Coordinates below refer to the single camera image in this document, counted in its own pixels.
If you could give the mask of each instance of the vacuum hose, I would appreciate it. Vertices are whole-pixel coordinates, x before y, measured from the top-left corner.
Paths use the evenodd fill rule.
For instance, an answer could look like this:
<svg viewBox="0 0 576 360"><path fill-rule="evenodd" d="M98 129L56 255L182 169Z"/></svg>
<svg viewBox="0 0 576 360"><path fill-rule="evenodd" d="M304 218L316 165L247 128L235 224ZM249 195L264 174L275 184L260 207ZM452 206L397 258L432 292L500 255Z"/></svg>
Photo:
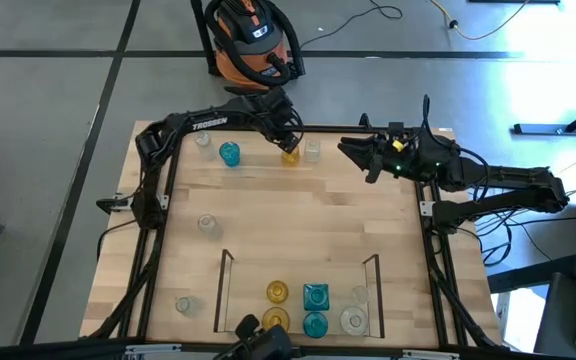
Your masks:
<svg viewBox="0 0 576 360"><path fill-rule="evenodd" d="M290 68L275 53L270 53L266 58L266 61L268 61L277 69L280 74L280 76L277 77L259 74L250 66L248 66L248 64L246 64L246 62L241 58L232 39L228 36L228 34L226 34L226 32L215 20L214 14L222 1L224 0L213 0L208 3L205 11L206 25L210 28L210 30L212 30L215 38L223 47L226 55L228 55L228 58L235 66L235 68L248 79L264 86L271 87L286 84L291 79ZM292 24L290 24L286 15L284 15L284 13L282 13L281 10L275 6L275 4L271 3L270 1L266 1L266 3L268 4L268 7L271 9L272 13L277 17L277 22L279 25L286 31L288 43L290 44L290 49L293 52L293 61L297 68L297 73L299 75L305 74L303 59L301 59L301 52L299 51L299 42L297 41L297 35L294 28L292 27Z"/></svg>

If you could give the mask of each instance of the shop vacuum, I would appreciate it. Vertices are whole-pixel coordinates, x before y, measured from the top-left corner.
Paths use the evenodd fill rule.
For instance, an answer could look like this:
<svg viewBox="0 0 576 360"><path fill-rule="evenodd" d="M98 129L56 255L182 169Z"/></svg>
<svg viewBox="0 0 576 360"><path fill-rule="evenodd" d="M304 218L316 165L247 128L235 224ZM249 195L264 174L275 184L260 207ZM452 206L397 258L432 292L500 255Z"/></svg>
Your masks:
<svg viewBox="0 0 576 360"><path fill-rule="evenodd" d="M204 15L214 34L217 68L238 87L263 90L306 74L297 34L269 0L212 0Z"/></svg>

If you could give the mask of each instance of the wooden tabletop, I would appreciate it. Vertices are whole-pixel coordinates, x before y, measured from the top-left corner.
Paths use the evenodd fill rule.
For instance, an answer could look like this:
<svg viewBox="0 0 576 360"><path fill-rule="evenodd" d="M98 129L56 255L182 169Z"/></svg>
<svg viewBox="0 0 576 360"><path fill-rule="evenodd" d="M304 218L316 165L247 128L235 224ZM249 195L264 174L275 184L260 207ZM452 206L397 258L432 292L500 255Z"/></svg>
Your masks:
<svg viewBox="0 0 576 360"><path fill-rule="evenodd" d="M137 122L130 140L118 190L124 194L132 193L138 184L139 157L132 139L147 124ZM437 133L452 137L449 131ZM295 167L284 166L280 150L257 132L211 131L210 135L215 147L229 140L239 144L241 164L227 168L219 158L203 161L194 141L188 141L194 135L183 142L148 325L149 340L236 341L233 333L213 331L221 256L223 249L228 249L235 261L247 264L266 261L258 270L248 269L250 274L259 274L250 275L257 282L265 278L264 267L271 267L268 260L295 262L298 268L298 264L305 263L360 264L378 254L385 338L327 335L311 339L291 334L293 343L437 346L418 205L411 181L382 173L377 183L365 183L365 174L336 147L343 134L306 133L306 139L321 142L321 160L304 162L302 142L302 161ZM467 194L442 193L442 198L466 201ZM223 228L220 240L206 239L199 231L197 220L202 214L217 218ZM131 212L113 213L108 226L132 218ZM474 230L471 223L463 227ZM138 233L138 227L132 224L106 236L81 335L97 329L124 295ZM479 244L470 235L461 233L451 235L450 243L461 300L486 334L500 343ZM300 299L301 289L292 287L290 296ZM191 316L175 309L176 299L184 296L196 300ZM261 318L272 306L261 301L265 299L265 287L250 296L262 304L263 308L254 311ZM233 309L231 315L237 308L233 304L229 307ZM141 296L135 302L129 334L136 333L135 319L140 309ZM448 338L456 343L452 314L445 299L443 309ZM291 327L301 326L300 318L291 321ZM336 323L338 318L329 322Z"/></svg>

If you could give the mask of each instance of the gray floor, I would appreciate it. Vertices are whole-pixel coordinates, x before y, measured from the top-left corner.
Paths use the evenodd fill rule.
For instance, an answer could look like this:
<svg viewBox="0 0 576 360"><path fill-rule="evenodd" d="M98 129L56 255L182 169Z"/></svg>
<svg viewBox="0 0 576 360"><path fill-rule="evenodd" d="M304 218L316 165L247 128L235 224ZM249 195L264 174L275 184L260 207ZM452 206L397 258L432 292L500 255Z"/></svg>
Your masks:
<svg viewBox="0 0 576 360"><path fill-rule="evenodd" d="M517 122L566 122L576 116L576 3L530 5L498 34L479 42L447 34L429 2L379 1L404 19L376 12L313 50L523 52L516 60L307 58L308 75L286 86L306 123L420 122L431 96L431 123L453 128L459 142L491 164L552 165L576 159L576 138L512 136ZM0 0L0 48L114 49L130 0ZM371 7L367 0L277 0L303 41ZM482 33L512 4L444 0L464 31ZM308 12L301 10L308 6ZM128 48L198 50L186 2L143 0ZM14 343L27 299L90 127L110 59L0 59L0 345ZM75 339L95 269L95 246L107 216L94 201L114 193L135 120L161 119L229 98L202 59L125 59L75 214L38 341ZM562 174L576 187L576 170ZM574 253L576 226L533 226L551 257ZM502 241L494 234L486 244ZM492 271L544 261L520 230L513 251Z"/></svg>

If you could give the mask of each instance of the wooden table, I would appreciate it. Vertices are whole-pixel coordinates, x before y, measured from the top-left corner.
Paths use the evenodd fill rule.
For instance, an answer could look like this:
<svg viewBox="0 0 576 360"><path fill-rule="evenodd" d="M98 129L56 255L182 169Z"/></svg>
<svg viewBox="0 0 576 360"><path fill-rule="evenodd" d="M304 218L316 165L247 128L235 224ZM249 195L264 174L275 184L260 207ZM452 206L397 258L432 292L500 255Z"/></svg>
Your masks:
<svg viewBox="0 0 576 360"><path fill-rule="evenodd" d="M131 193L138 184L139 158L132 139L146 124L137 122L130 140L119 182L122 193ZM305 138L321 141L321 161L302 161L296 167L286 167L280 161L280 150L256 132L210 133L216 147L228 140L239 144L241 165L227 168L219 158L202 161L194 141L189 141L193 135L183 142L148 326L149 340L236 341L233 333L213 332L222 249L228 249L238 260L279 256L282 261L360 263L379 254L385 338L330 335L311 339L291 335L293 342L359 347L437 346L417 199L411 181L382 173L376 184L365 183L365 174L336 148L342 134L307 133ZM438 133L452 136L446 131ZM442 198L465 201L467 194L442 193ZM223 227L220 241L207 240L198 230L197 219L206 213L213 214ZM130 212L113 213L108 226L131 219ZM463 226L474 230L472 224ZM133 224L106 236L82 335L99 327L124 295L138 232ZM500 343L479 244L461 233L450 236L450 242L460 297L487 335ZM293 291L297 294L294 296L301 296L301 289ZM182 296L199 299L199 311L194 316L176 311L175 301ZM265 298L265 289L258 296ZM139 318L140 309L138 298L129 334L136 333L135 319ZM443 309L449 340L456 343L452 314L445 299ZM292 321L294 326L301 326L301 319Z"/></svg>

